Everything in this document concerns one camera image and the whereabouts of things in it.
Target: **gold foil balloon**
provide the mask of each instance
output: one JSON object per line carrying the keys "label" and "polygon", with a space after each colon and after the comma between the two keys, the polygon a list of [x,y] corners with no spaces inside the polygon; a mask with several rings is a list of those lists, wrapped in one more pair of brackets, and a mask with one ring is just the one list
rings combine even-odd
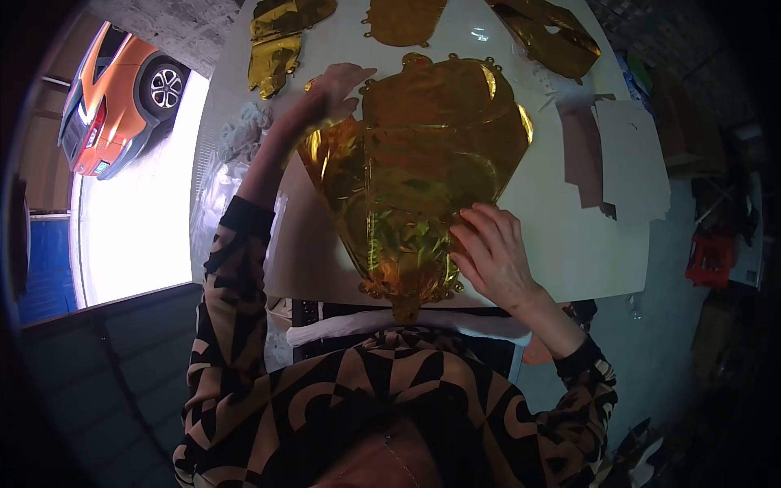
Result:
{"label": "gold foil balloon", "polygon": [[247,78],[249,90],[260,88],[268,100],[298,67],[301,32],[328,18],[337,9],[336,0],[263,0],[250,22],[252,54]]}
{"label": "gold foil balloon", "polygon": [[448,252],[458,210],[496,203],[532,127],[493,59],[433,63],[404,57],[399,74],[367,80],[363,121],[352,116],[299,145],[340,238],[363,278],[399,322],[461,291]]}
{"label": "gold foil balloon", "polygon": [[367,18],[372,30],[366,37],[374,37],[389,46],[429,47],[428,40],[437,27],[448,0],[372,0]]}
{"label": "gold foil balloon", "polygon": [[567,9],[544,0],[486,0],[516,39],[526,46],[529,59],[578,84],[601,52],[597,42]]}

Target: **orange car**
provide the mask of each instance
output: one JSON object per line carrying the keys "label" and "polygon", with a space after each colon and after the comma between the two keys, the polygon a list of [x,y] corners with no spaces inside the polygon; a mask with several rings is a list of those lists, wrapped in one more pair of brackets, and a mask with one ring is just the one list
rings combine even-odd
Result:
{"label": "orange car", "polygon": [[187,68],[138,37],[103,24],[81,60],[62,111],[57,145],[71,171],[114,177],[152,131],[176,115]]}

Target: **floor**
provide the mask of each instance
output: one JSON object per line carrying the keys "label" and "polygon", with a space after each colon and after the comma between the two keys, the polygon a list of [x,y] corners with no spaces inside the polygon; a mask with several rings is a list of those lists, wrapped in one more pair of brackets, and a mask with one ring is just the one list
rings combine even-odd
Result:
{"label": "floor", "polygon": [[[679,418],[698,395],[690,367],[690,345],[708,289],[683,277],[694,231],[694,199],[688,180],[670,181],[666,220],[651,223],[645,291],[635,294],[641,319],[632,319],[626,295],[596,300],[591,336],[613,365],[619,402],[608,431],[615,449],[628,430],[647,417],[664,427]],[[269,321],[266,366],[292,363],[284,331]],[[553,363],[522,365],[518,385],[531,412],[555,408],[565,389]]]}
{"label": "floor", "polygon": [[192,72],[167,136],[111,180],[74,180],[81,185],[79,225],[72,227],[79,232],[79,308],[191,281],[190,183],[208,89]]}

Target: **car wheel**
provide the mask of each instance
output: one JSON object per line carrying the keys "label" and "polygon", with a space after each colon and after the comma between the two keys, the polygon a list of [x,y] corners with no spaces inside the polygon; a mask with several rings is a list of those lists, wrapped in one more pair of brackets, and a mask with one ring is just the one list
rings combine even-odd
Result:
{"label": "car wheel", "polygon": [[144,74],[139,95],[144,108],[162,122],[177,113],[183,91],[182,69],[164,62],[151,66]]}

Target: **patterned sweater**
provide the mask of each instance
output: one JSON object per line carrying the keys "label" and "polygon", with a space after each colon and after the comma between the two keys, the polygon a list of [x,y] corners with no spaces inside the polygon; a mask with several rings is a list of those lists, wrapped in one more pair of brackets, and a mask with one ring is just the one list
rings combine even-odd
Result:
{"label": "patterned sweater", "polygon": [[404,415],[445,486],[588,486],[607,447],[615,374],[589,337],[555,362],[567,393],[529,412],[457,338],[395,327],[268,373],[263,259],[273,212],[235,197],[205,263],[173,453],[181,486],[311,486],[377,419]]}

